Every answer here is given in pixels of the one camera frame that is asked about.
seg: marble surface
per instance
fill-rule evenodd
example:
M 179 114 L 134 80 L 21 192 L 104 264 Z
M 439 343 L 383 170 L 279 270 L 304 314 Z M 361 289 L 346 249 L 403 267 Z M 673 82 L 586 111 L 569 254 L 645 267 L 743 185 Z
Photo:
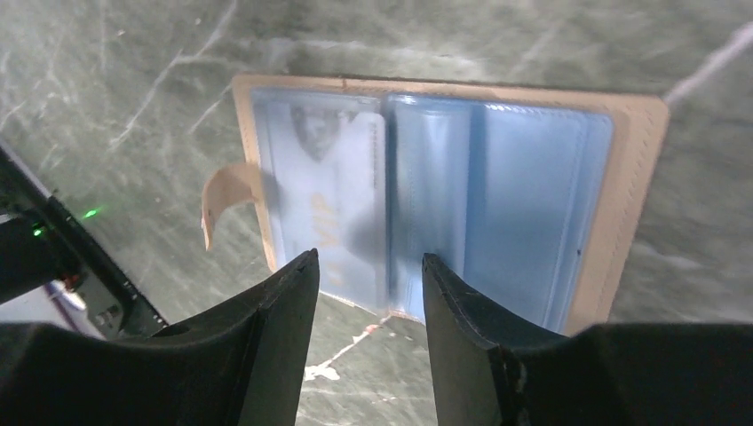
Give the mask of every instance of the marble surface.
M 3 0 L 0 135 L 99 209 L 85 226 L 174 322 L 268 274 L 252 208 L 202 247 L 202 185 L 242 158 L 232 75 L 653 93 L 673 119 L 612 320 L 751 321 L 751 21 L 744 0 Z M 308 365 L 339 379 L 304 382 L 298 424 L 436 422 L 420 327 L 378 324 L 321 299 Z

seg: light blue leather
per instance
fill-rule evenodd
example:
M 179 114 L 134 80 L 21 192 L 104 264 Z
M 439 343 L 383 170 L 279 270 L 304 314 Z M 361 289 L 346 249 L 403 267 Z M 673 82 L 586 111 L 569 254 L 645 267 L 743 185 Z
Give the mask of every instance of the light blue leather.
M 319 188 L 338 206 L 344 247 L 320 248 L 323 292 L 423 320 L 421 261 L 431 252 L 484 295 L 560 331 L 609 153 L 608 116 L 412 94 L 264 90 L 253 99 L 279 264 L 321 243 L 301 189 Z M 293 151 L 304 144 L 289 142 L 293 132 L 285 130 L 294 115 L 286 110 L 296 105 L 361 115 L 341 125 L 337 143 L 317 138 L 315 149 L 301 154 L 311 164 L 302 165 Z M 373 132 L 342 133 L 379 123 L 370 115 L 377 112 L 386 126 L 378 143 Z M 368 154 L 364 146 L 382 152 Z M 343 172 L 347 164 L 364 167 Z M 361 212 L 360 219 L 343 219 L 346 211 Z

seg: open wallet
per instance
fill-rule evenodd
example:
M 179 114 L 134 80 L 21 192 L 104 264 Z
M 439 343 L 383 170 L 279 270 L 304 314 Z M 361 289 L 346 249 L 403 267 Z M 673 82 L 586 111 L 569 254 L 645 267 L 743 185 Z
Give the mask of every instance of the open wallet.
M 317 248 L 321 292 L 376 314 L 424 322 L 433 253 L 540 327 L 606 320 L 669 120 L 657 97 L 286 75 L 233 92 L 246 158 L 204 187 L 207 248 L 251 201 L 270 269 Z

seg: beige wallet edge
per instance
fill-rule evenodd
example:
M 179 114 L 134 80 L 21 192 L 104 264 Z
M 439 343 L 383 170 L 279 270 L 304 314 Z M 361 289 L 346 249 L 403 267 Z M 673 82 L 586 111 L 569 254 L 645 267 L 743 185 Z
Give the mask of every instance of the beige wallet edge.
M 231 201 L 254 201 L 266 261 L 272 271 L 277 270 L 278 264 L 259 168 L 256 124 L 250 96 L 253 88 L 270 86 L 375 95 L 408 91 L 467 99 L 502 100 L 541 107 L 571 107 L 609 114 L 614 122 L 612 148 L 563 332 L 572 335 L 594 323 L 607 320 L 669 123 L 670 111 L 661 99 L 631 94 L 466 83 L 237 75 L 232 87 L 246 162 L 223 168 L 207 182 L 202 195 L 202 226 L 207 247 L 210 247 L 211 233 L 218 214 L 231 206 Z M 235 168 L 234 172 L 227 171 L 228 168 Z M 245 179 L 245 188 L 235 185 L 238 178 Z

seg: gray marble countertop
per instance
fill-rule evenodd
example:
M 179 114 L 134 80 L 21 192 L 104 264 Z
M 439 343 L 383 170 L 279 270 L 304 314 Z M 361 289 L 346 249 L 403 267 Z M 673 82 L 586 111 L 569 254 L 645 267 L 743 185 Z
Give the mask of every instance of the gray marble countertop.
M 248 206 L 202 246 L 203 183 L 242 158 L 235 74 L 657 94 L 673 118 L 611 320 L 750 322 L 751 43 L 744 0 L 5 0 L 0 135 L 99 210 L 84 225 L 175 322 L 269 273 Z M 321 298 L 298 424 L 436 422 L 424 346 L 378 323 Z

